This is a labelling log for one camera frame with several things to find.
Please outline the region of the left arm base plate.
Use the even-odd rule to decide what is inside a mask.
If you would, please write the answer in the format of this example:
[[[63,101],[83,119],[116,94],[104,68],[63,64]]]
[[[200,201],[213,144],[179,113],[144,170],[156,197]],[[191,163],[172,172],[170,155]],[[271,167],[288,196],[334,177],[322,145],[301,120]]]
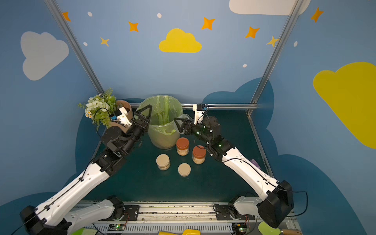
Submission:
[[[138,205],[116,206],[110,219],[113,221],[136,221],[139,210],[140,206]]]

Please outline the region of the beige-lid oatmeal jar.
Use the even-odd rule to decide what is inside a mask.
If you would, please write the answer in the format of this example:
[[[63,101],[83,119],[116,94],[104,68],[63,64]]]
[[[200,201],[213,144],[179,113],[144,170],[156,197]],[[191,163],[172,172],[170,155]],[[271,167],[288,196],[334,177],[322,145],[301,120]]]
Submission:
[[[166,154],[160,154],[157,158],[156,158],[156,164],[157,164],[157,167],[160,169],[160,170],[168,170],[169,167],[170,167],[170,159],[169,159],[169,156],[166,155]]]
[[[183,115],[179,116],[179,120],[177,120],[177,122],[180,125],[190,124],[192,122],[192,118],[188,114],[183,114]]]

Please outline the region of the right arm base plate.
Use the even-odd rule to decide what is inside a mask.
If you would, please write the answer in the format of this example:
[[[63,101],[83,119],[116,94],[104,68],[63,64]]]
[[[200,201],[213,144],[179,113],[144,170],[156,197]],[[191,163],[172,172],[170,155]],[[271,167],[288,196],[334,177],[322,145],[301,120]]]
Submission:
[[[217,220],[255,220],[254,215],[241,215],[232,205],[214,204],[213,210]]]

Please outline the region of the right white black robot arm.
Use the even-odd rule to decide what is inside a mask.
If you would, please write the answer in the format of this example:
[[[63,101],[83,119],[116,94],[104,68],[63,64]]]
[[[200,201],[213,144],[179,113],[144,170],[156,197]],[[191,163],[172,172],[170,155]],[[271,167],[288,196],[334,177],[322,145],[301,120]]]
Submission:
[[[257,193],[257,201],[243,196],[233,203],[239,214],[257,215],[272,228],[277,228],[283,222],[294,208],[290,183],[285,180],[279,182],[244,157],[221,135],[221,125],[216,117],[204,117],[200,123],[177,117],[174,122],[179,132],[195,135],[204,141],[206,150],[216,161],[232,169]]]

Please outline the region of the beige jar lid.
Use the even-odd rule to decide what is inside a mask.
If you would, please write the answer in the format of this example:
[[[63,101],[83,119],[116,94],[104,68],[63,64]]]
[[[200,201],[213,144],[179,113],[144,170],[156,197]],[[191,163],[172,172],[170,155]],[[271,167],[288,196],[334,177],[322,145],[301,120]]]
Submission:
[[[187,177],[191,173],[191,166],[187,163],[182,163],[178,166],[178,173],[182,177]]]

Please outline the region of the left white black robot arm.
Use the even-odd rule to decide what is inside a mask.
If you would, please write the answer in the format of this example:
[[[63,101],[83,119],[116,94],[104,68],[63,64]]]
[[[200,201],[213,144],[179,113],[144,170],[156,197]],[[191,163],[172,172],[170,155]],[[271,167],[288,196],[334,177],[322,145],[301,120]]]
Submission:
[[[148,132],[152,108],[152,105],[147,105],[137,110],[132,119],[127,118],[124,108],[115,111],[117,120],[128,126],[127,131],[123,132],[118,126],[108,128],[101,137],[106,148],[88,163],[79,176],[37,207],[27,206],[20,212],[28,234],[69,235],[96,221],[122,220],[127,215],[124,203],[116,196],[76,212],[71,210],[95,187],[122,168],[126,156]]]

